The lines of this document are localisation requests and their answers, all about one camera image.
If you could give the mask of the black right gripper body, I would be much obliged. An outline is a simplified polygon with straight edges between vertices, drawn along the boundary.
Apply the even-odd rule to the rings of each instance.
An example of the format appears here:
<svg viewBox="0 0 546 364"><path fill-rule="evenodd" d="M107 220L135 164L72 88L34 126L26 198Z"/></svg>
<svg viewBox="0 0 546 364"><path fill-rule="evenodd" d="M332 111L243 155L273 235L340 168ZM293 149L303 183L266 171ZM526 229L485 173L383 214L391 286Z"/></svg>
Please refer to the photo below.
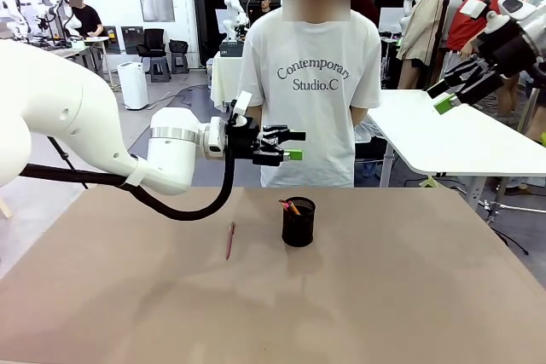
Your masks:
<svg viewBox="0 0 546 364"><path fill-rule="evenodd" d="M496 72L507 78L534 65L534 49L515 21L508 21L493 32L481 32L473 47Z"/></svg>

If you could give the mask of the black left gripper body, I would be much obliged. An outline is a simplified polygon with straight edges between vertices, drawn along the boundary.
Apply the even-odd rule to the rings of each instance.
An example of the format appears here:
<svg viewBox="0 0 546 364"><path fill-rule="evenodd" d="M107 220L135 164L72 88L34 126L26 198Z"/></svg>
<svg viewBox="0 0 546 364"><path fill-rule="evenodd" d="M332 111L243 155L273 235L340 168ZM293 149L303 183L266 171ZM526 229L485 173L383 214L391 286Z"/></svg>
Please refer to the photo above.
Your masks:
<svg viewBox="0 0 546 364"><path fill-rule="evenodd" d="M224 148L224 163L234 162L236 159L253 160L259 148L258 134L260 126L251 117L243 114L232 114L227 122Z"/></svg>

